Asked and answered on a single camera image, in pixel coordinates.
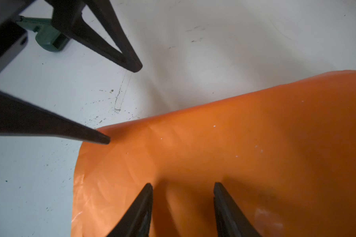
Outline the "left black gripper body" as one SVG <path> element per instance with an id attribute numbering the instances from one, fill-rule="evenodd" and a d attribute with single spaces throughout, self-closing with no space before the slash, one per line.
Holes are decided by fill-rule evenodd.
<path id="1" fill-rule="evenodd" d="M 26 46 L 27 32 L 15 21 L 33 1 L 0 1 L 0 72 Z"/>

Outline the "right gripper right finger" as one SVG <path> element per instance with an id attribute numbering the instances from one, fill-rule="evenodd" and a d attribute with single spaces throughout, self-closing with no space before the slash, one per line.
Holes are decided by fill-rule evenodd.
<path id="1" fill-rule="evenodd" d="M 259 237 L 224 185 L 214 185 L 214 210 L 219 237 Z"/>

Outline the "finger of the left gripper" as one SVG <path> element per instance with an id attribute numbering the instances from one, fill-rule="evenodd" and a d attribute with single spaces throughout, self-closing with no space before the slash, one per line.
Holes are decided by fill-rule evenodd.
<path id="1" fill-rule="evenodd" d="M 110 137 L 58 114 L 0 91 L 0 136 L 51 136 L 90 143 Z"/>
<path id="2" fill-rule="evenodd" d="M 47 3 L 53 7 L 51 24 L 54 28 L 130 72 L 136 73 L 142 69 L 142 62 L 124 33 L 110 1 L 54 0 Z M 107 43 L 83 20 L 82 11 L 86 6 L 118 49 Z"/>

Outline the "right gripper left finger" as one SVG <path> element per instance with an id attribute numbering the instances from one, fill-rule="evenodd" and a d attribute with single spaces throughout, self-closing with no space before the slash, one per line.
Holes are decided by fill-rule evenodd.
<path id="1" fill-rule="evenodd" d="M 108 237 L 148 237 L 153 206 L 153 186 L 147 183 Z"/>

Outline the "yellow orange wrapping paper sheet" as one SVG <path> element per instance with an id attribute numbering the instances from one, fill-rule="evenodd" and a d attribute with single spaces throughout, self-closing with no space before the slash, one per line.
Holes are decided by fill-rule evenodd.
<path id="1" fill-rule="evenodd" d="M 215 237 L 222 183 L 264 237 L 356 237 L 356 71 L 109 125 L 83 143 L 71 236 L 104 237 L 146 183 L 151 236 Z"/>

